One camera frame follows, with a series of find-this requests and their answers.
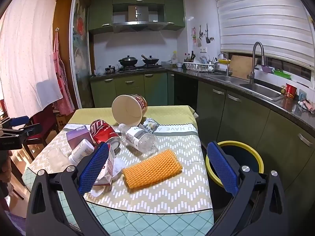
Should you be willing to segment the wooden cutting board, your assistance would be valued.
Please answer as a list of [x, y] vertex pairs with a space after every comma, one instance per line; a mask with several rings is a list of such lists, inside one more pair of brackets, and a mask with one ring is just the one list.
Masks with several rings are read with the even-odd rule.
[[232, 55], [230, 61], [230, 71], [232, 72], [232, 77], [249, 81], [247, 76], [251, 73], [252, 64], [252, 57]]

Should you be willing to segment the pink apron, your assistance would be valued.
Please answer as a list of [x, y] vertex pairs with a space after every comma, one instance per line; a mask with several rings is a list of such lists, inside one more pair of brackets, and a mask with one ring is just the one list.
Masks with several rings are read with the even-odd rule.
[[55, 30], [55, 39], [53, 43], [53, 62], [55, 66], [56, 77], [58, 80], [58, 85], [62, 98], [55, 101], [55, 107], [60, 112], [61, 115], [67, 116], [74, 112], [75, 108], [70, 96], [70, 91], [68, 88], [67, 76], [65, 65], [60, 56], [59, 50], [59, 28]]

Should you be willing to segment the steel range hood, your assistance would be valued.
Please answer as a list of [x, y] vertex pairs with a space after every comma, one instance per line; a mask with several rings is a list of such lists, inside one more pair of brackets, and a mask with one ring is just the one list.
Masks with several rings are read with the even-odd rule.
[[167, 25], [162, 4], [113, 5], [112, 27], [115, 33], [161, 31]]

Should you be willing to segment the black wok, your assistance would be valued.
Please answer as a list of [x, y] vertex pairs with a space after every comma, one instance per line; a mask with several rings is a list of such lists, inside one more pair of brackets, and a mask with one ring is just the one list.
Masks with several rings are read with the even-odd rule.
[[138, 60], [135, 57], [132, 56], [127, 56], [123, 59], [119, 60], [119, 63], [123, 66], [123, 67], [134, 67], [137, 64]]
[[146, 65], [156, 65], [159, 61], [159, 59], [156, 58], [152, 58], [152, 56], [150, 55], [148, 58], [146, 56], [144, 56], [143, 54], [141, 55], [141, 57], [143, 58], [143, 62]]

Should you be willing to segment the small black pot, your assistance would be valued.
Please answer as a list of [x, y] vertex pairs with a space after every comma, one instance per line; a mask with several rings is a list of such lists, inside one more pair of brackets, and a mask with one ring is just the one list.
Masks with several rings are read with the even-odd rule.
[[114, 66], [109, 65], [105, 68], [105, 74], [114, 74], [116, 72], [116, 68]]

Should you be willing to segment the dish rack with dishes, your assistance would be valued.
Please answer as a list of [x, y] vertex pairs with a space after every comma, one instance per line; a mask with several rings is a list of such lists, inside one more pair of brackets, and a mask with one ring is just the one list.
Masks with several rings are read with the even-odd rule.
[[196, 71], [199, 73], [213, 73], [218, 69], [218, 61], [216, 58], [210, 60], [209, 58], [202, 56], [194, 58], [192, 61], [184, 60], [184, 67], [187, 70]]

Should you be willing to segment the red cup on counter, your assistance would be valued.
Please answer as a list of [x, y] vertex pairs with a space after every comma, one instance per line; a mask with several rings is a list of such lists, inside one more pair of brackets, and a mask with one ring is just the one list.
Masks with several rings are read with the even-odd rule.
[[291, 84], [286, 84], [286, 88], [285, 88], [285, 96], [290, 98], [290, 99], [294, 99], [295, 95], [296, 95], [296, 91], [297, 88]]

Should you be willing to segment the orange foam net sleeve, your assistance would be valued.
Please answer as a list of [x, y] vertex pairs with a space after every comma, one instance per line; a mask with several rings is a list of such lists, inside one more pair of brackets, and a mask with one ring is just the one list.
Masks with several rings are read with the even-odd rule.
[[182, 164], [172, 150], [165, 150], [139, 164], [122, 170], [129, 189], [160, 183], [182, 172]]

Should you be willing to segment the snack wrapper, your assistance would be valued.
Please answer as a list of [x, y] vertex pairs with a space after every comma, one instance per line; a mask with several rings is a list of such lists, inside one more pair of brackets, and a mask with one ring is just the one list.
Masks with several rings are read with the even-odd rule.
[[158, 129], [159, 125], [160, 124], [153, 118], [146, 118], [143, 122], [144, 129], [150, 133], [154, 133]]

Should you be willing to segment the white window blind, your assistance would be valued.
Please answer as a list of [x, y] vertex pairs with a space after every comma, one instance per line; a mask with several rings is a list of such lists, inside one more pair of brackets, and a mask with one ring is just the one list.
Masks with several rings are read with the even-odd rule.
[[216, 0], [221, 50], [265, 55], [314, 67], [314, 31], [300, 0]]

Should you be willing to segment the yellow rimmed blue trash bin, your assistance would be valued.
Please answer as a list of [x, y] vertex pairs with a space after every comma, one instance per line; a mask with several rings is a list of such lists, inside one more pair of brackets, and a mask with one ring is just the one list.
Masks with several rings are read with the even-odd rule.
[[210, 178], [235, 196], [239, 191], [239, 169], [264, 173], [264, 163], [256, 150], [238, 141], [212, 141], [207, 146], [206, 169]]

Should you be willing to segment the red cola can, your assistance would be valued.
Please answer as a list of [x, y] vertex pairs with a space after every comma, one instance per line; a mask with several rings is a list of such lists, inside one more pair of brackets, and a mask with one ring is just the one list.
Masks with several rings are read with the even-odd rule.
[[120, 143], [121, 139], [119, 135], [114, 131], [114, 128], [105, 122], [104, 120], [98, 119], [91, 123], [90, 125], [90, 134], [97, 144], [105, 142], [116, 150]]

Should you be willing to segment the red white milk carton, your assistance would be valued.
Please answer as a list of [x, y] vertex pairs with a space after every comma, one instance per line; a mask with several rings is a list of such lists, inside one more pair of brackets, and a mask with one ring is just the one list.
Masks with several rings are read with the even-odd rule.
[[114, 158], [115, 158], [114, 150], [111, 146], [109, 146], [108, 159], [106, 160], [105, 165], [103, 166], [102, 170], [100, 171], [100, 173], [99, 173], [99, 175], [98, 175], [98, 177], [94, 183], [95, 185], [109, 186], [112, 184]]

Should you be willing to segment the patterned tablecloth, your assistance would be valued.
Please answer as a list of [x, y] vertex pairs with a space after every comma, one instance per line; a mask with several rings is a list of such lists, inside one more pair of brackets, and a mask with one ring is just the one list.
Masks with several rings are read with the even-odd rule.
[[206, 235], [214, 224], [193, 111], [156, 106], [147, 135], [78, 109], [23, 174], [27, 235]]

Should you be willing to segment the purple cardboard box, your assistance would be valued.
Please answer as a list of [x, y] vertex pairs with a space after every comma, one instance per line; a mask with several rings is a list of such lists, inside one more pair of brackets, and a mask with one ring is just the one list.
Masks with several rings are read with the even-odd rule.
[[66, 138], [72, 150], [74, 150], [84, 139], [89, 141], [91, 144], [94, 144], [90, 135], [90, 131], [86, 125], [70, 130], [66, 133]]

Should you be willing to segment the red chair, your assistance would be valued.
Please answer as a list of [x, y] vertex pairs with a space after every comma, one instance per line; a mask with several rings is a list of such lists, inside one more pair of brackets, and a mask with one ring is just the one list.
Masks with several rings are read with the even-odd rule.
[[50, 104], [44, 110], [33, 115], [31, 118], [32, 124], [40, 124], [42, 126], [42, 131], [38, 134], [26, 138], [26, 141], [23, 143], [23, 147], [26, 150], [27, 154], [34, 160], [34, 156], [29, 149], [29, 145], [42, 144], [44, 147], [47, 146], [46, 139], [49, 136], [52, 130], [55, 130], [56, 133], [59, 133], [57, 119], [53, 113], [53, 106]]

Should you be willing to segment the white tissue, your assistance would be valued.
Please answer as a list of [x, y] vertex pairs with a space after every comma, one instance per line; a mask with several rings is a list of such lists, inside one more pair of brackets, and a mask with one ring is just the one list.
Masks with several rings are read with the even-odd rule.
[[[125, 163], [119, 158], [116, 157], [114, 158], [114, 167], [113, 167], [113, 178], [112, 178], [112, 183], [117, 181], [119, 177], [122, 174], [122, 169], [126, 168]], [[112, 184], [109, 186], [105, 185], [93, 185], [92, 190], [90, 191], [90, 194], [93, 197], [99, 197], [104, 191], [107, 191], [111, 188]]]

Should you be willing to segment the steel sink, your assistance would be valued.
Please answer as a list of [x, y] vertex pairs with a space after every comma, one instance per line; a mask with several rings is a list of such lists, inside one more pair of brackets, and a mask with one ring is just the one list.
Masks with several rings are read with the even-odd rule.
[[224, 83], [232, 84], [234, 86], [240, 87], [241, 89], [251, 91], [255, 95], [259, 95], [268, 100], [279, 101], [284, 98], [284, 95], [277, 91], [274, 91], [270, 88], [267, 88], [259, 84], [255, 84], [255, 83], [251, 84], [248, 81], [240, 79], [240, 78], [218, 75], [218, 76], [210, 76], [209, 79], [215, 79]]

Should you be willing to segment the black wok left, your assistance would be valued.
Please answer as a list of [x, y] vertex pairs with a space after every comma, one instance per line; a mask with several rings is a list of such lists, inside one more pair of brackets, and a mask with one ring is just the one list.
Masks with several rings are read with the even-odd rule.
[[134, 67], [137, 64], [138, 60], [135, 57], [132, 56], [127, 56], [123, 59], [119, 60], [119, 63], [123, 66], [123, 67]]

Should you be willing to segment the paper instant noodle cup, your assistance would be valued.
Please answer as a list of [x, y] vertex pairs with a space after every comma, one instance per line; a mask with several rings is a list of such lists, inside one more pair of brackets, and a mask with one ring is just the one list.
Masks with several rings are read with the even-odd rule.
[[118, 124], [138, 126], [147, 111], [147, 102], [138, 94], [119, 95], [112, 103], [112, 114]]

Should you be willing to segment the white pill bottle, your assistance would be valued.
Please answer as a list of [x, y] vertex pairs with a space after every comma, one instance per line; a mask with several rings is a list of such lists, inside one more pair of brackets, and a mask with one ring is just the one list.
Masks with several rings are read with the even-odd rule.
[[93, 152], [94, 146], [87, 139], [83, 139], [71, 152], [68, 160], [70, 164], [77, 166], [84, 157], [91, 155]]

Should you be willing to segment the clear plastic water bottle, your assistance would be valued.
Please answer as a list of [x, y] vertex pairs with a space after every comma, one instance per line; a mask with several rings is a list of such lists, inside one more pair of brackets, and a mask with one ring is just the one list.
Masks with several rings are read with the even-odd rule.
[[139, 152], [145, 154], [158, 151], [157, 137], [154, 134], [138, 126], [129, 126], [126, 124], [119, 124], [118, 129], [126, 142]]

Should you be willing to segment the black wok right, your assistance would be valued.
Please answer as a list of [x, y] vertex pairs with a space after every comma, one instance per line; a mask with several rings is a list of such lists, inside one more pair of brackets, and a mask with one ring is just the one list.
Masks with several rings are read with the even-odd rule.
[[152, 58], [152, 56], [150, 55], [148, 58], [146, 56], [144, 56], [143, 54], [141, 55], [141, 57], [143, 58], [143, 62], [146, 65], [156, 65], [159, 61], [159, 59], [156, 58]]

